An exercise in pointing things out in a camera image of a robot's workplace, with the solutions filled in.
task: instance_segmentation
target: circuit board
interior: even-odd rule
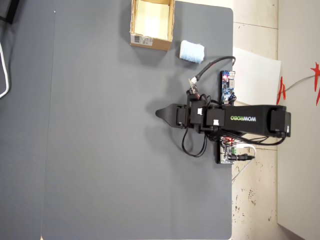
[[[221,102],[228,104],[229,100],[235,94],[235,71],[222,71],[222,91],[221,91]]]
[[[235,95],[235,71],[221,71],[221,102],[224,104],[229,104],[230,99]],[[221,137],[219,144],[223,142],[224,144],[232,143],[232,139],[229,137]],[[228,156],[231,155],[234,151],[234,147],[222,147],[219,148],[218,163],[219,164],[234,164],[234,161],[228,160]]]

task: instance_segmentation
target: open cardboard box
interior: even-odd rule
[[[132,0],[131,45],[169,51],[176,0]]]

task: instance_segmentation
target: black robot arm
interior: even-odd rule
[[[187,104],[171,104],[156,111],[156,116],[173,128],[193,128],[199,134],[242,136],[257,134],[285,138],[291,133],[291,114],[285,106],[253,105],[232,106],[207,104],[194,94],[188,95]]]

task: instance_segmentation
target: gray desk surface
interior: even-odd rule
[[[19,26],[15,85],[0,101],[8,104],[0,114],[1,203],[12,218],[0,236],[11,237],[21,218],[15,236],[37,239],[42,216],[45,240],[228,239],[231,167],[215,164],[211,144],[200,159],[185,155],[184,131],[155,111],[185,103],[188,78],[203,67],[176,57],[181,40],[206,47],[204,64],[232,54],[232,11],[177,2],[172,47],[163,52],[129,45],[130,0],[51,2],[25,2],[25,24],[35,26]],[[231,62],[203,76],[200,91],[216,98],[222,69]],[[191,138],[199,149],[202,137]]]
[[[0,22],[11,80],[0,99],[0,239],[39,240],[42,227],[55,14],[52,0],[20,0]],[[0,67],[0,92],[6,89]]]

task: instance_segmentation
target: blue circuit board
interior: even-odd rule
[[[235,94],[235,71],[222,71],[222,95],[221,102],[228,104],[229,100]]]

